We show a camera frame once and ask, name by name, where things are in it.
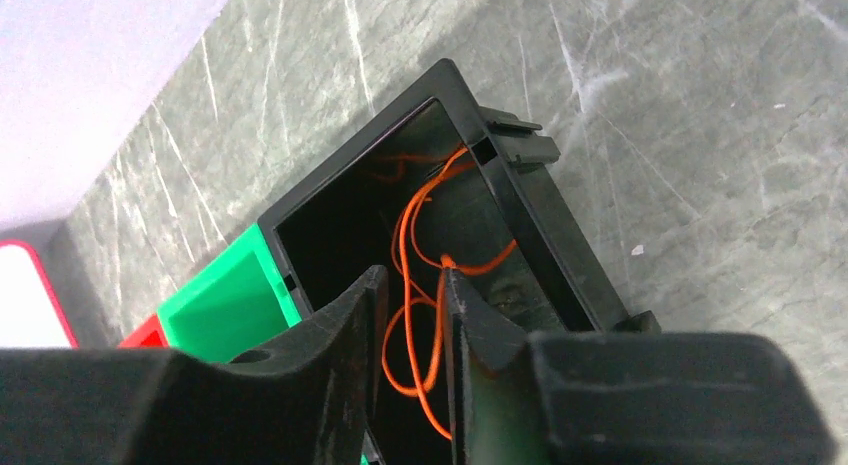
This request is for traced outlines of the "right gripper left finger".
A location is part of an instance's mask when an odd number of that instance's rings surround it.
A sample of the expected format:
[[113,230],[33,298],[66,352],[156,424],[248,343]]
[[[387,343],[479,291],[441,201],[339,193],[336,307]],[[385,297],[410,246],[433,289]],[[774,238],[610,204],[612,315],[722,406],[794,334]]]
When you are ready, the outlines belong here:
[[357,464],[388,273],[226,364],[171,348],[7,349],[5,464]]

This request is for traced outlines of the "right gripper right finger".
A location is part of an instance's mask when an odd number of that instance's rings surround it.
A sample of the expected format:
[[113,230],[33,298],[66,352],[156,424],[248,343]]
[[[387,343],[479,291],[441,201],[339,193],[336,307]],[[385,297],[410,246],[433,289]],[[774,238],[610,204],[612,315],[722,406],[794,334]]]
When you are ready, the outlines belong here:
[[797,368],[739,333],[527,332],[445,273],[456,464],[832,464]]

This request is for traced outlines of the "green plastic bin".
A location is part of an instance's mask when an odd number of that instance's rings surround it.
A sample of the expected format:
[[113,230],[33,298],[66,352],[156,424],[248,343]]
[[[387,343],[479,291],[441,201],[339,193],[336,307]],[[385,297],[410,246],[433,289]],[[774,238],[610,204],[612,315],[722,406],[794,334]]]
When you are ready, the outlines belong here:
[[172,348],[227,363],[301,321],[257,224],[157,310]]

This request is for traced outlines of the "red plastic bin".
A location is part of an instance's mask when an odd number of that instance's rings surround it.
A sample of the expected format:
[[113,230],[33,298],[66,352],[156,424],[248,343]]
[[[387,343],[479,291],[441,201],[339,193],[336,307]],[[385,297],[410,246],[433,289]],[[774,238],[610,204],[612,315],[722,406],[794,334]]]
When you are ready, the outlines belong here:
[[119,348],[168,348],[169,342],[156,313],[151,314],[138,328],[124,338]]

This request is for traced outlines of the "black plastic bin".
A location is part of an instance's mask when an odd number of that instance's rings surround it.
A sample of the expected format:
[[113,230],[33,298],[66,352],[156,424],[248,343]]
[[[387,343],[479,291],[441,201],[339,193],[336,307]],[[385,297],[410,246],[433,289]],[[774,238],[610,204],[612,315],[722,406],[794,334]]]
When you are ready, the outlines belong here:
[[[396,227],[407,265],[433,293],[448,255],[480,266],[484,300],[529,330],[658,329],[630,313],[559,192],[560,157],[538,124],[481,106],[456,64],[441,59],[259,218],[302,316],[334,300],[367,268],[389,272],[390,311],[403,305]],[[451,172],[405,219],[414,194]]]

